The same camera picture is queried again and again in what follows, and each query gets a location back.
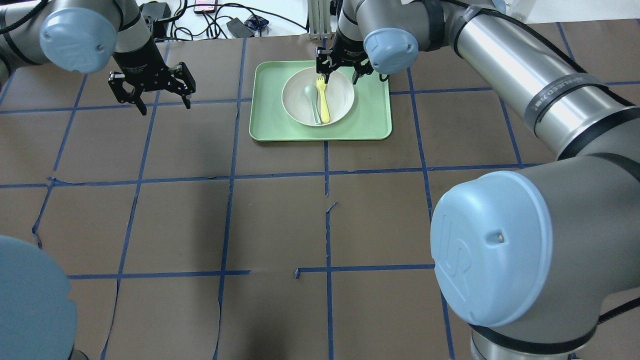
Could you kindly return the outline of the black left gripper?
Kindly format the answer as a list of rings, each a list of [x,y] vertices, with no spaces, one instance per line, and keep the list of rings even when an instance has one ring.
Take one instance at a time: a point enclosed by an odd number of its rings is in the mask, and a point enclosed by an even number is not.
[[[178,94],[185,108],[192,108],[191,98],[197,84],[185,62],[169,67],[153,38],[132,51],[112,55],[120,71],[110,71],[108,85],[120,104],[134,105],[142,116],[147,107],[142,92],[169,91]]]

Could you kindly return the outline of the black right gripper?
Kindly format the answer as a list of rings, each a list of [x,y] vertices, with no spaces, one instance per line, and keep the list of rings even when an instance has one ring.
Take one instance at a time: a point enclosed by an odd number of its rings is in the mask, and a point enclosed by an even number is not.
[[[324,84],[329,83],[330,75],[339,68],[354,68],[352,84],[364,76],[372,75],[368,55],[361,40],[352,39],[341,30],[336,30],[333,45],[330,48],[317,47],[315,51],[315,70]]]

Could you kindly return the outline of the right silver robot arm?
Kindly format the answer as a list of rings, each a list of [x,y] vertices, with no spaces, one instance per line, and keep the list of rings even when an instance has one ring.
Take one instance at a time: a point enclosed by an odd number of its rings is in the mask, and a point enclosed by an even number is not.
[[[446,191],[553,153],[450,50],[390,77],[384,140],[326,143],[334,360],[471,360],[471,327],[448,305],[430,264],[428,213]]]

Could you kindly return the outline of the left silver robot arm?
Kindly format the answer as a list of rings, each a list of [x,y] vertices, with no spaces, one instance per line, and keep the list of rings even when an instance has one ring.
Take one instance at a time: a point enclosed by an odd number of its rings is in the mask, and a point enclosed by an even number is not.
[[[32,0],[1,5],[0,68],[5,85],[16,70],[55,64],[90,75],[110,60],[107,83],[121,104],[147,114],[144,92],[178,95],[186,109],[196,82],[187,65],[168,66],[154,40],[153,21],[135,0]]]

